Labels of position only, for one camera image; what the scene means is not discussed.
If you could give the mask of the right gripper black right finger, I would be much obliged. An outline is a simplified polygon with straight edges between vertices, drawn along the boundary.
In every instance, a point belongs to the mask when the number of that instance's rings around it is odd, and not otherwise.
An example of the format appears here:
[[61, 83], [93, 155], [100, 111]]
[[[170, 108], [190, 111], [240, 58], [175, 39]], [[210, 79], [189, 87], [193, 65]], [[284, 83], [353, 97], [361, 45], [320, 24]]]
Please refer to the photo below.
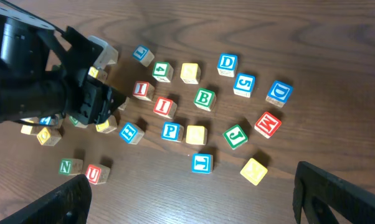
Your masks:
[[375, 195], [306, 161], [295, 174], [293, 212], [301, 223], [338, 223], [333, 210], [351, 223], [375, 223]]

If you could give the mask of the red E letter block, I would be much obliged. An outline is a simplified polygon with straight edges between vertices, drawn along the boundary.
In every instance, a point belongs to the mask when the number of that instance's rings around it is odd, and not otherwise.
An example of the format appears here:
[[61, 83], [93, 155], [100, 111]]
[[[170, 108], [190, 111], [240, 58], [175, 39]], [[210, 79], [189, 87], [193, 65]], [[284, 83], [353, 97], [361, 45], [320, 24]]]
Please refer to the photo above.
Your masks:
[[121, 111], [124, 111], [126, 109], [126, 106], [128, 105], [130, 101], [130, 98], [129, 97], [126, 97], [126, 100], [124, 101], [124, 103], [122, 103], [118, 109], [121, 110]]

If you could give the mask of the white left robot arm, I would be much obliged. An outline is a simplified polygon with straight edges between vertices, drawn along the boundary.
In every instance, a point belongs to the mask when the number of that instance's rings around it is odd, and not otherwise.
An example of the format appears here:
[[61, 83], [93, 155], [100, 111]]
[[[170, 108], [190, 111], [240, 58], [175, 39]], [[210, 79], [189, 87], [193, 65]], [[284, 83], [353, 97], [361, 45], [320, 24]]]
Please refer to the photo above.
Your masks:
[[0, 123], [66, 114], [105, 122], [127, 97], [88, 74], [116, 63], [105, 41], [84, 37], [7, 1], [0, 6]]

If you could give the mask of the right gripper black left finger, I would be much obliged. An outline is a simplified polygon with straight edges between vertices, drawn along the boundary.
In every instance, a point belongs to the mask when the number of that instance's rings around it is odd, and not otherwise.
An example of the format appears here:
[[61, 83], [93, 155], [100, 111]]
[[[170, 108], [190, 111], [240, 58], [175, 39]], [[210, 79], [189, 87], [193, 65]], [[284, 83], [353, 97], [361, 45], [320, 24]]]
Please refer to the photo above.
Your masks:
[[85, 175], [79, 174], [0, 223], [86, 224], [91, 201], [90, 183]]

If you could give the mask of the green N letter block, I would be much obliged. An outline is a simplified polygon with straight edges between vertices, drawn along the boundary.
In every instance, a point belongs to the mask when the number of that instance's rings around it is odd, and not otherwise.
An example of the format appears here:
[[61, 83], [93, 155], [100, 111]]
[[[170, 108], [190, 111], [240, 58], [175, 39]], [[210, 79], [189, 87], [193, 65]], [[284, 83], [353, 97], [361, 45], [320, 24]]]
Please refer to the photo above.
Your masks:
[[79, 175], [82, 172], [83, 160], [74, 158], [63, 158], [59, 165], [61, 175]]

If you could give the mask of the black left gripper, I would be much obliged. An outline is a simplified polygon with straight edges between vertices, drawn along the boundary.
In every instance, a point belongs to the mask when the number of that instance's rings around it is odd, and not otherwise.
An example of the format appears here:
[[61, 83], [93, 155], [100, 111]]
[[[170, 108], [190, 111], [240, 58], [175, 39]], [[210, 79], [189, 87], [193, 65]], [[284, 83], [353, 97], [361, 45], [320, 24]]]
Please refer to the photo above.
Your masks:
[[65, 106], [60, 111], [83, 124], [104, 123], [127, 96], [88, 74], [103, 48], [72, 27], [61, 35], [71, 45], [68, 50], [48, 31], [38, 31], [37, 35], [60, 60], [59, 68], [45, 75], [62, 87]]

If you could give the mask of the red U letter block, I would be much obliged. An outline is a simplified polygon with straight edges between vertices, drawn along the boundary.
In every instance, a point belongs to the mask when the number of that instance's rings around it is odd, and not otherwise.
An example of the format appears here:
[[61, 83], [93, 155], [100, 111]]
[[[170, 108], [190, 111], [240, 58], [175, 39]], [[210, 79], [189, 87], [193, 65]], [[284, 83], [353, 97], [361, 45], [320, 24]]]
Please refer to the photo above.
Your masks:
[[91, 184], [105, 184], [108, 180], [111, 169], [101, 164], [89, 164], [85, 173]]

